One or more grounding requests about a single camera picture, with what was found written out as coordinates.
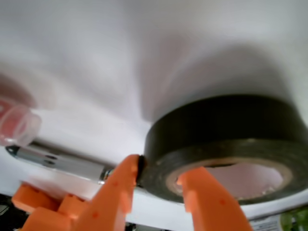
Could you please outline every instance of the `metal pen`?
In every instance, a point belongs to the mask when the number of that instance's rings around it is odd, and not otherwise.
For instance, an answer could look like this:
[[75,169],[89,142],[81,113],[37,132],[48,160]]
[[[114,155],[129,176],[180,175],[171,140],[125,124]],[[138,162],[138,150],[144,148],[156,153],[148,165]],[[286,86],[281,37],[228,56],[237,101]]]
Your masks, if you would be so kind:
[[39,143],[32,143],[27,147],[8,146],[5,149],[18,160],[90,180],[97,184],[104,184],[104,181],[112,172],[111,168],[107,168],[103,164]]

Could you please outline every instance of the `clear plastic cap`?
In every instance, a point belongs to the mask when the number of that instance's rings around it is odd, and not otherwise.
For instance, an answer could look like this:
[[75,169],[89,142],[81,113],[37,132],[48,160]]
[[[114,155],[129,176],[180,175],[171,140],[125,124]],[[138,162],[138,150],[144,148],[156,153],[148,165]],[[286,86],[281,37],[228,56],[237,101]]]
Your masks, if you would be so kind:
[[0,99],[0,145],[27,146],[37,136],[41,119],[27,106],[8,102]]

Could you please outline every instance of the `black electrical tape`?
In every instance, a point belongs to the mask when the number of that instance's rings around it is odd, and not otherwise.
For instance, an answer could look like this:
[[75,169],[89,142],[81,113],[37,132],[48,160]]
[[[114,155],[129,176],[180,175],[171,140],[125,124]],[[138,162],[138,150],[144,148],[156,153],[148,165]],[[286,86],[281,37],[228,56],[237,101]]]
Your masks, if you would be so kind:
[[207,161],[244,159],[273,166],[288,179],[274,192],[239,203],[271,201],[308,188],[307,144],[305,124],[284,102],[253,95],[201,100],[172,111],[150,129],[139,183],[158,197],[183,202],[173,186],[180,173]]

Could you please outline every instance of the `orange plastic piece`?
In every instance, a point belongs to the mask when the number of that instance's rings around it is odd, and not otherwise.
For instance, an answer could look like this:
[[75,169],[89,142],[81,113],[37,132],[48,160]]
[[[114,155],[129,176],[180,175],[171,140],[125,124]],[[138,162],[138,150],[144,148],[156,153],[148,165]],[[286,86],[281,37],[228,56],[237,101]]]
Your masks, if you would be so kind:
[[37,208],[21,231],[70,231],[71,219],[46,208]]
[[88,206],[88,202],[68,194],[63,199],[58,212],[71,219],[77,219]]
[[72,231],[123,231],[131,212],[139,155],[128,156],[112,173],[75,222]]
[[56,211],[59,203],[40,190],[29,185],[22,184],[12,198],[13,204],[29,213],[33,213],[38,207]]
[[183,173],[179,183],[195,231],[252,231],[238,202],[204,167]]

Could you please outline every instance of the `white backdrop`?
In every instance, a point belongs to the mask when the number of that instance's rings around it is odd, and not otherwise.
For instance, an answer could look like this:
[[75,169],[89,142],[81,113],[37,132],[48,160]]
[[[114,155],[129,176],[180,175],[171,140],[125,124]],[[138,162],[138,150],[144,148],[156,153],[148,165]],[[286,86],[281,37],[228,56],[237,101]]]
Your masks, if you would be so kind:
[[[203,97],[273,95],[294,103],[307,123],[307,4],[2,0],[0,91],[35,108],[41,139],[111,164],[142,154],[154,121]],[[97,190],[1,155],[3,193],[13,194],[20,180],[56,194],[90,198]],[[254,216],[306,201],[301,193],[244,209]],[[134,211],[137,223],[191,228],[182,205],[141,192]]]

